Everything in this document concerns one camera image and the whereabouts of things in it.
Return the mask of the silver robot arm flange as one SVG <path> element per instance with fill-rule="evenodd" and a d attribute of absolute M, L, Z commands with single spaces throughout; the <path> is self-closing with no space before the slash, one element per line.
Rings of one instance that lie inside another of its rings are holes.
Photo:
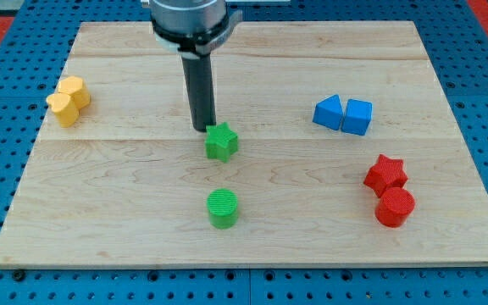
<path fill-rule="evenodd" d="M 184 59 L 206 58 L 225 44 L 243 21 L 225 0 L 148 0 L 155 39 Z"/>

